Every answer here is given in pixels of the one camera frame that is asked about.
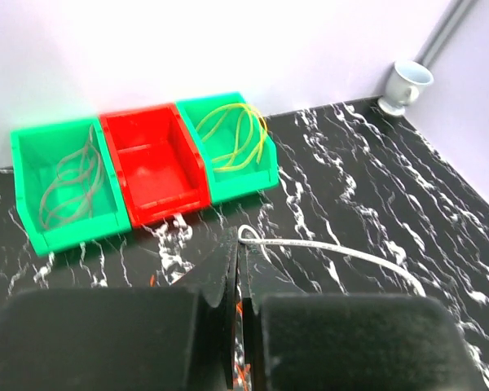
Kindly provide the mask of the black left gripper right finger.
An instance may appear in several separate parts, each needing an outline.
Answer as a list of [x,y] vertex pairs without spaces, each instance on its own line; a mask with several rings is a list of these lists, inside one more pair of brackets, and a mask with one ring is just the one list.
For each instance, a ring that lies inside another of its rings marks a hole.
[[256,390],[482,390],[451,314],[405,294],[309,294],[240,246],[244,356]]

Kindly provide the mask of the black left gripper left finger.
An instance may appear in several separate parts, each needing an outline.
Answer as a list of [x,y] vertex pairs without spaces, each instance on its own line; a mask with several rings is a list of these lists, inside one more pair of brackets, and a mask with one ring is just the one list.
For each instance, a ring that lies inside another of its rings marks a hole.
[[236,228],[175,284],[50,289],[0,314],[0,390],[228,390]]

